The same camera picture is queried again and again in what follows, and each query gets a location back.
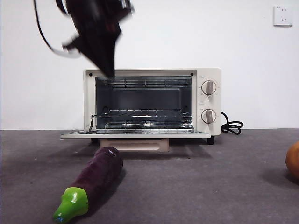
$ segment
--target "toy eggplant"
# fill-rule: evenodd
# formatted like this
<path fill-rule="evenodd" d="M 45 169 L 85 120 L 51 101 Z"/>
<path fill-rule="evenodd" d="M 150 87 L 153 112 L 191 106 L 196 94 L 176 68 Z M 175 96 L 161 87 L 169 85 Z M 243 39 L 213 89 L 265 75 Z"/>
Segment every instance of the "toy eggplant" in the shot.
<path fill-rule="evenodd" d="M 99 149 L 61 196 L 61 204 L 53 215 L 54 222 L 64 224 L 75 216 L 86 214 L 119 176 L 122 165 L 116 148 Z"/>

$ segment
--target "oven foot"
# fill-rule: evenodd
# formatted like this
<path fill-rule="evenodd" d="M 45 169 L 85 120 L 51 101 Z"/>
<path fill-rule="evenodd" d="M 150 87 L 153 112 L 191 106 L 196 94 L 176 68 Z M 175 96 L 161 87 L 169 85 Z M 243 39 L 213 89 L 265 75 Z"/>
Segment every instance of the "oven foot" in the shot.
<path fill-rule="evenodd" d="M 92 141 L 92 144 L 95 144 L 95 145 L 99 144 L 99 139 L 92 138 L 91 141 Z"/>
<path fill-rule="evenodd" d="M 213 145 L 215 141 L 215 136 L 211 136 L 210 138 L 206 139 L 208 145 Z"/>

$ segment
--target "oven control knob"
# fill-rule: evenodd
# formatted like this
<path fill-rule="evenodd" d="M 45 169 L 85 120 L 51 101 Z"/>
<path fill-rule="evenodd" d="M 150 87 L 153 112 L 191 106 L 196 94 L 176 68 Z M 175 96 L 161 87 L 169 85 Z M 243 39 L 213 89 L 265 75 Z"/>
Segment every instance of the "oven control knob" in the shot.
<path fill-rule="evenodd" d="M 210 96 L 216 91 L 216 83 L 212 80 L 207 80 L 201 85 L 201 90 L 204 94 Z"/>
<path fill-rule="evenodd" d="M 201 114 L 201 119 L 206 124 L 211 124 L 216 120 L 216 113 L 210 109 L 204 110 Z"/>

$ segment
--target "oven rack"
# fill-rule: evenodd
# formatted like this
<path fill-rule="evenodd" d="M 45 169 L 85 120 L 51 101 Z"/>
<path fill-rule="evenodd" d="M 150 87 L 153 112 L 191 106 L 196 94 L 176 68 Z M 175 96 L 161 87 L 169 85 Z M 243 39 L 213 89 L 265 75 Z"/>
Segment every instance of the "oven rack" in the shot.
<path fill-rule="evenodd" d="M 191 129 L 192 121 L 112 121 L 105 124 L 105 129 Z"/>
<path fill-rule="evenodd" d="M 155 109 L 143 109 L 143 110 L 109 110 L 109 112 L 102 112 L 94 115 L 95 118 L 114 118 L 121 116 L 129 116 L 132 118 L 192 118 L 191 113 L 183 112 L 182 110 L 155 110 Z"/>
<path fill-rule="evenodd" d="M 115 79 L 97 80 L 97 85 L 112 87 L 186 87 L 191 79 Z"/>

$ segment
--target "oven window frame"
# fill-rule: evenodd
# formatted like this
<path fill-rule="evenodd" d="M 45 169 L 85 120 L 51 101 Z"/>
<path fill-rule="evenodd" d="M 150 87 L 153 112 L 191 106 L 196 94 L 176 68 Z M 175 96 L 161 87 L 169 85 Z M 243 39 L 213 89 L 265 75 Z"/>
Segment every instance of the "oven window frame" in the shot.
<path fill-rule="evenodd" d="M 99 70 L 85 70 L 84 71 L 84 132 L 88 132 L 91 124 L 91 116 L 96 114 L 96 77 L 104 77 L 105 75 Z M 163 69 L 163 70 L 116 70 L 116 77 L 191 77 L 192 80 L 192 130 L 197 130 L 197 70 L 196 69 Z M 104 130 L 96 129 L 94 123 L 92 131 Z"/>

